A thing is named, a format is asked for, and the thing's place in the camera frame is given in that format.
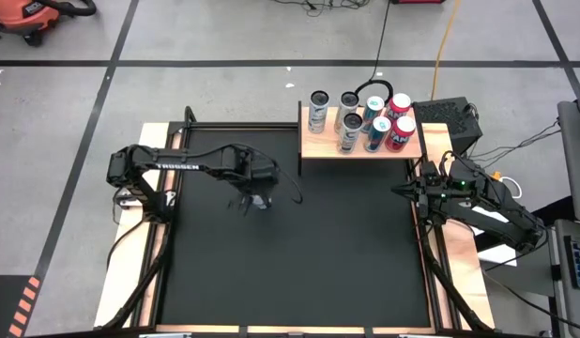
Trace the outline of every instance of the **wooden shelf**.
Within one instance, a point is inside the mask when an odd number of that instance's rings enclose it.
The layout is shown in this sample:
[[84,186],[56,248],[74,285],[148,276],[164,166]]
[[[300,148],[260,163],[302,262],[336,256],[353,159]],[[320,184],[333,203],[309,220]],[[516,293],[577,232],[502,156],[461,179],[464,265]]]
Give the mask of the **wooden shelf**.
[[[350,154],[343,154],[338,151],[339,134],[334,131],[334,122],[336,121],[336,113],[338,107],[328,107],[328,117],[326,118],[326,127],[321,133],[312,133],[309,131],[309,107],[302,107],[302,116],[300,117],[300,148],[303,159],[418,159],[421,157],[420,137],[417,130],[409,142],[401,151],[394,152],[386,149],[382,145],[380,149],[371,153],[363,147],[363,143],[367,140],[367,134],[361,133],[355,150]],[[363,114],[363,108],[358,108],[357,113]],[[413,108],[407,113],[408,116],[413,116]]]

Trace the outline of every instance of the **yellow extension cord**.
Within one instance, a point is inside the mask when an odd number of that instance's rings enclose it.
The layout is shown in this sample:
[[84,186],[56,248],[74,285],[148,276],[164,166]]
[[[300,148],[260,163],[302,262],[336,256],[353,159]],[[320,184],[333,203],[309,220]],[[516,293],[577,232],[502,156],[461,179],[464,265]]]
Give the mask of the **yellow extension cord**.
[[461,5],[461,0],[455,0],[455,5],[452,7],[452,14],[450,15],[449,24],[447,24],[447,30],[444,32],[444,37],[442,38],[442,42],[440,42],[440,49],[438,50],[438,55],[436,56],[436,64],[434,66],[434,81],[432,82],[432,96],[430,100],[434,99],[434,94],[436,92],[436,78],[438,75],[438,65],[440,64],[440,56],[442,56],[442,50],[444,49],[444,44],[447,42],[447,36],[450,32],[450,27],[452,26],[452,22],[455,19],[455,14],[457,14],[457,9],[459,9],[459,5]]

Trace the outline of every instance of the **red vacuum cleaner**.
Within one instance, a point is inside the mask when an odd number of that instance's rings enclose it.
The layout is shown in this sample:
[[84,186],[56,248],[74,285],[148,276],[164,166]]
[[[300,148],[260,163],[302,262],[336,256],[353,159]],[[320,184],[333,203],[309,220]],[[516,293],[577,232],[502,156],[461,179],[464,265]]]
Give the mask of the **red vacuum cleaner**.
[[90,16],[96,13],[92,0],[82,0],[87,8],[53,0],[0,0],[0,31],[20,35],[28,45],[37,47],[42,34],[58,23],[61,15]]

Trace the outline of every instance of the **can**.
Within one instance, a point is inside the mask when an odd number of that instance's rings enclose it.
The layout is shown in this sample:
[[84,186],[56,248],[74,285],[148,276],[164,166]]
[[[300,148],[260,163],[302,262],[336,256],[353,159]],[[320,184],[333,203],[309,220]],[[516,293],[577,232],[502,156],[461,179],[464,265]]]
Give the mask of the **can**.
[[363,125],[363,118],[359,114],[349,113],[343,118],[338,139],[338,151],[349,154],[355,149],[359,138],[359,131]]
[[340,104],[338,105],[338,114],[336,114],[336,122],[334,123],[334,130],[340,132],[340,127],[343,125],[344,117],[347,114],[356,113],[359,107],[359,96],[353,92],[345,92],[340,96]]
[[365,141],[365,150],[369,152],[376,152],[382,146],[384,136],[388,134],[392,124],[387,117],[378,116],[374,119],[372,128],[367,134],[367,141]]
[[374,118],[380,115],[380,112],[384,109],[384,100],[380,97],[370,97],[367,99],[367,105],[363,110],[363,127],[361,127],[361,132],[369,132],[374,123]]
[[329,96],[323,90],[316,90],[311,94],[309,102],[309,131],[321,133],[326,127]]
[[386,117],[394,123],[399,117],[405,116],[411,109],[411,98],[403,93],[395,94],[388,104]]
[[386,139],[386,148],[390,151],[400,151],[415,133],[415,120],[409,116],[401,116],[394,121],[390,135]]

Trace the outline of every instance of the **orange striped tape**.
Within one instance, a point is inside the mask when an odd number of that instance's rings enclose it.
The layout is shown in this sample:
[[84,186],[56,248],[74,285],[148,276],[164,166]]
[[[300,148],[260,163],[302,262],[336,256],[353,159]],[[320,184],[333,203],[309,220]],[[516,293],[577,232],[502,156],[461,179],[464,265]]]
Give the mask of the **orange striped tape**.
[[23,296],[19,300],[19,306],[17,311],[15,311],[15,316],[13,316],[13,322],[8,328],[8,333],[12,334],[12,336],[22,337],[25,333],[38,292],[39,279],[32,276],[29,278],[27,286],[23,289]]

